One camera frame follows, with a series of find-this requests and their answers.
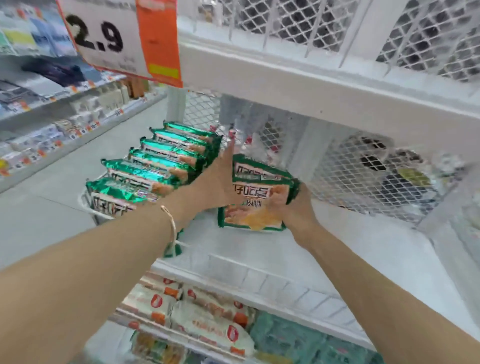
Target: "hand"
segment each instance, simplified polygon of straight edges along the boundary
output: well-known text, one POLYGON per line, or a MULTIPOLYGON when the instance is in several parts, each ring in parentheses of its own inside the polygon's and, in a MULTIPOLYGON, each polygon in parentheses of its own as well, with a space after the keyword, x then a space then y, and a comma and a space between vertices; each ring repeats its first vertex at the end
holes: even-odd
POLYGON ((307 248, 308 233, 320 226, 313 212, 310 191, 306 184, 302 183, 300 191, 288 205, 271 202, 268 209, 277 213, 293 234, 295 241, 303 248, 307 248))
POLYGON ((190 185, 195 190, 200 210, 241 204, 243 196, 235 192, 232 184, 232 158, 235 140, 190 185))

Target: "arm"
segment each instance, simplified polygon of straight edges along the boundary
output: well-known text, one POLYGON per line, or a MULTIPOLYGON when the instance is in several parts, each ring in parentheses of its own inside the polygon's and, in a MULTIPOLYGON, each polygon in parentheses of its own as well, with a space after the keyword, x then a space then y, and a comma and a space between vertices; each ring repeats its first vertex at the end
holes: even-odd
POLYGON ((172 241, 161 205, 180 230, 204 209, 240 202, 232 154, 233 143, 191 185, 0 272, 2 364, 66 364, 172 241))
POLYGON ((387 364, 478 363, 480 342, 370 266, 315 218, 303 184, 272 206, 329 277, 387 364))

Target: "gold bangle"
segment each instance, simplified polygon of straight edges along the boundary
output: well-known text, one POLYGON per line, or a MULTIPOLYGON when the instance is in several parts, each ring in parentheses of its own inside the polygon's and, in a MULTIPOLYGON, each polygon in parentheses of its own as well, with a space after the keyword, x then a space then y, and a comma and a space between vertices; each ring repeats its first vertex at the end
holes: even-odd
POLYGON ((165 206, 160 206, 160 208, 162 209, 163 212, 165 212, 168 217, 170 218, 170 224, 172 225, 172 230, 173 230, 173 239, 171 240, 172 243, 175 243, 176 239, 177 239, 177 227, 175 225, 175 221, 173 219, 173 216, 172 214, 170 214, 170 211, 165 207, 165 206))

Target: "price sign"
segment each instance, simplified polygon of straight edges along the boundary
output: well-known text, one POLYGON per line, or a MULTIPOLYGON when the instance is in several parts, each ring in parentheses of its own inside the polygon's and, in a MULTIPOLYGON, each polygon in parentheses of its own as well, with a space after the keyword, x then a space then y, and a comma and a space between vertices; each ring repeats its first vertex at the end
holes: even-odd
POLYGON ((57 0, 85 61, 183 87, 177 0, 57 0))

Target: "person's right hand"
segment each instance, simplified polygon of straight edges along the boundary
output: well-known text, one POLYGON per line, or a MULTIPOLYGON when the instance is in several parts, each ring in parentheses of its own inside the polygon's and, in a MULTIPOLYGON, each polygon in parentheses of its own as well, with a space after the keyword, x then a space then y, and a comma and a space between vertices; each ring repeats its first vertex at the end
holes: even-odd
POLYGON ((292 232, 295 241, 303 248, 307 248, 309 239, 305 237, 313 228, 319 226, 307 185, 301 184, 297 197, 290 204, 279 205, 271 202, 268 209, 278 214, 292 232))

